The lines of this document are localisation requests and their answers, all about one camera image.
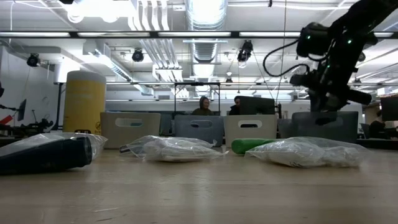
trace yellow cylinder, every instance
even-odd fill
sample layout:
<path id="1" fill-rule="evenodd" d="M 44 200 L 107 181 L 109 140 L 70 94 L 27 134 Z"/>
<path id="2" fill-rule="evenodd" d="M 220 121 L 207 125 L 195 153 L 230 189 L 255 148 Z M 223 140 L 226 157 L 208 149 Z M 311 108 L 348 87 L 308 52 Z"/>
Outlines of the yellow cylinder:
<path id="1" fill-rule="evenodd" d="M 92 72 L 67 76 L 63 132 L 101 134 L 100 113 L 105 110 L 106 78 Z"/>

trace wooden table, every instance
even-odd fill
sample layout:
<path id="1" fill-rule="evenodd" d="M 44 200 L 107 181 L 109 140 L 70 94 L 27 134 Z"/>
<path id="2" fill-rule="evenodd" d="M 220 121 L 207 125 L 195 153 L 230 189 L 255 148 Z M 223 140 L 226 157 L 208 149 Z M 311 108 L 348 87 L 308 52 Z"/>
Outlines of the wooden table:
<path id="1" fill-rule="evenodd" d="M 0 177 L 0 223 L 397 223 L 398 152 L 357 169 L 296 169 L 228 154 Z"/>

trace white object in plastic bag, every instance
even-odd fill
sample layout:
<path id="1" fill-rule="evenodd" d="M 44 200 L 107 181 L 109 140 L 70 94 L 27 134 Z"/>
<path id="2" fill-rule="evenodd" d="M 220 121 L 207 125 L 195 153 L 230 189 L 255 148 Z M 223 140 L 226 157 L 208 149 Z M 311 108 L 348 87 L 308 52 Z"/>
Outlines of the white object in plastic bag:
<path id="1" fill-rule="evenodd" d="M 347 142 L 293 137 L 255 147 L 248 150 L 246 155 L 291 167 L 356 167 L 369 152 L 360 145 Z"/>
<path id="2" fill-rule="evenodd" d="M 33 146 L 50 143 L 60 139 L 75 139 L 79 137 L 88 137 L 88 139 L 90 140 L 93 160 L 98 157 L 98 155 L 104 148 L 105 142 L 108 140 L 107 138 L 102 136 L 94 134 L 83 134 L 83 133 L 36 134 L 35 136 L 31 136 L 29 138 L 8 144 L 7 146 L 3 146 L 0 150 L 0 156 L 6 156 L 8 154 L 23 151 Z"/>
<path id="3" fill-rule="evenodd" d="M 227 153 L 210 149 L 211 146 L 213 145 L 199 139 L 144 136 L 124 148 L 147 161 L 199 161 L 214 159 Z"/>

